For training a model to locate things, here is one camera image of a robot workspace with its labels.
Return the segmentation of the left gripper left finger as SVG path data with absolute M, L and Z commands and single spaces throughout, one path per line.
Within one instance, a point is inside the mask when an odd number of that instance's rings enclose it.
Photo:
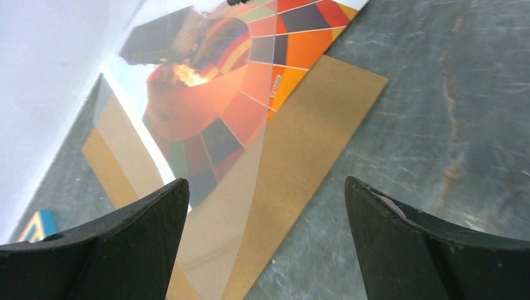
M 1 246 L 1 298 L 164 299 L 188 204 L 176 179 L 42 241 Z

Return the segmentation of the wooden picture frame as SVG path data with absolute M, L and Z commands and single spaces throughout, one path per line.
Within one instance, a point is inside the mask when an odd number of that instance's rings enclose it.
M 57 232 L 58 228 L 53 212 L 39 210 L 32 215 L 17 241 L 35 243 Z

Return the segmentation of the brown cardboard backing board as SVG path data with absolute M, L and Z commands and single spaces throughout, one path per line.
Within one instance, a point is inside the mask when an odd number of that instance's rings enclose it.
M 221 299 L 245 297 L 387 83 L 323 56 L 266 123 L 254 197 Z

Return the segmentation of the hot air balloon photo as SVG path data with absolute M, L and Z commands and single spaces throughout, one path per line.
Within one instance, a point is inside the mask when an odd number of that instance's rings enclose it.
M 115 208 L 189 181 L 198 207 L 365 1 L 147 1 L 100 66 L 82 151 Z

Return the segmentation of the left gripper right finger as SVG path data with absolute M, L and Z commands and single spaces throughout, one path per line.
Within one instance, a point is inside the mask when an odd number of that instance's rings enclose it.
M 344 186 L 369 299 L 528 299 L 529 242 L 476 231 L 356 177 Z

